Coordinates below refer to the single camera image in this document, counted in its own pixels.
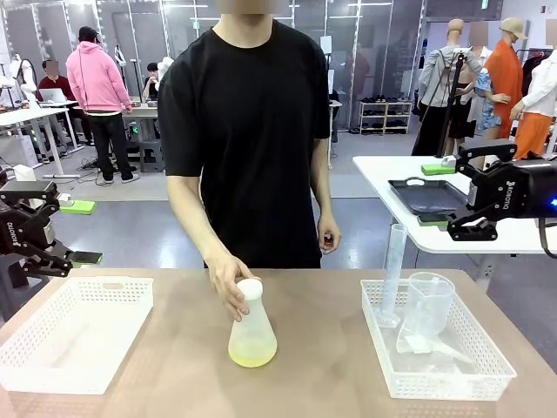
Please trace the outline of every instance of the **black hair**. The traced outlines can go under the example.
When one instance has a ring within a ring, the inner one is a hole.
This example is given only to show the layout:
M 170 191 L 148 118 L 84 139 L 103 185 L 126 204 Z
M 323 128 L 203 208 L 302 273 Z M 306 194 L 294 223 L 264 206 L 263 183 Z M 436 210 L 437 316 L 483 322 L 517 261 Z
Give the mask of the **black hair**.
M 49 63 L 50 61 L 54 61 L 53 59 L 45 59 L 43 61 L 43 70 L 46 70 L 46 63 Z
M 92 42 L 94 44 L 100 44 L 97 38 L 97 31 L 90 26 L 83 26 L 79 28 L 79 42 Z

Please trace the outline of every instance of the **white shoe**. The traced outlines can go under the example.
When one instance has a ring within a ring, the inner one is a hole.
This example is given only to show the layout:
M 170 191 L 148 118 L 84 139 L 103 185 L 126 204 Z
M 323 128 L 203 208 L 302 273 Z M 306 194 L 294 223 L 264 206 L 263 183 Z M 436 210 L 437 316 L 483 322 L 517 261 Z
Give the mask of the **white shoe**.
M 100 178 L 97 182 L 97 185 L 111 185 L 112 183 L 114 183 L 114 179 L 113 180 L 105 180 L 104 178 Z
M 131 179 L 122 180 L 122 183 L 131 183 L 132 181 L 136 181 L 136 180 L 139 180 L 139 175 L 133 174 Z

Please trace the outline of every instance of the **hand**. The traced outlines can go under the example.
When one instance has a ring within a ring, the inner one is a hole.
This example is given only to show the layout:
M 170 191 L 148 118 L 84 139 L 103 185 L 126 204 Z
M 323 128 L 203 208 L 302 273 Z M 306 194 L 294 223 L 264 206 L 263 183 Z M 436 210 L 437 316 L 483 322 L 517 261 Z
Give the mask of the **hand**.
M 493 94 L 491 96 L 491 101 L 494 103 L 504 103 L 507 104 L 508 102 L 511 101 L 511 97 L 504 94 L 504 93 L 499 93 L 499 94 Z
M 319 233 L 319 248 L 325 251 L 325 254 L 339 249 L 342 233 L 332 213 L 321 213 L 317 229 Z
M 250 310 L 244 302 L 244 295 L 236 283 L 244 278 L 254 278 L 249 268 L 238 258 L 224 253 L 206 261 L 209 267 L 211 286 L 225 305 L 228 312 L 236 322 L 242 320 L 242 315 L 247 315 Z
M 511 110 L 511 120 L 518 120 L 522 111 L 524 111 L 524 102 L 521 100 Z

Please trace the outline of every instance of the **red shirt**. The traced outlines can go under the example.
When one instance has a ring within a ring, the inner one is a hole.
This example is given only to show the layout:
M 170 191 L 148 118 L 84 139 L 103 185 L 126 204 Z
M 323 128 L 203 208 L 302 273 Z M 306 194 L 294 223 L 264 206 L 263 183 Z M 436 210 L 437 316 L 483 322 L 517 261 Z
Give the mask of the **red shirt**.
M 41 89 L 62 89 L 62 93 L 66 96 L 68 100 L 75 100 L 70 88 L 70 82 L 64 76 L 58 76 L 56 81 L 52 81 L 48 77 L 45 77 L 38 84 L 37 98 L 39 101 L 43 101 L 43 96 L 41 96 Z

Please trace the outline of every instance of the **gray jacket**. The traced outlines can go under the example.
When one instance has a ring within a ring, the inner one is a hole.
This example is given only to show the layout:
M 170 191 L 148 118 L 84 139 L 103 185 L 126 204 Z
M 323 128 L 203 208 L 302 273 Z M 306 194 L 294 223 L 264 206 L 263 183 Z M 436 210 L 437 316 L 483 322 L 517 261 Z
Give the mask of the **gray jacket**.
M 458 58 L 453 52 L 457 48 L 460 46 L 448 45 L 429 54 L 419 76 L 419 101 L 424 105 L 447 107 Z M 470 70 L 475 75 L 480 74 L 481 64 L 471 51 L 465 53 L 465 59 Z

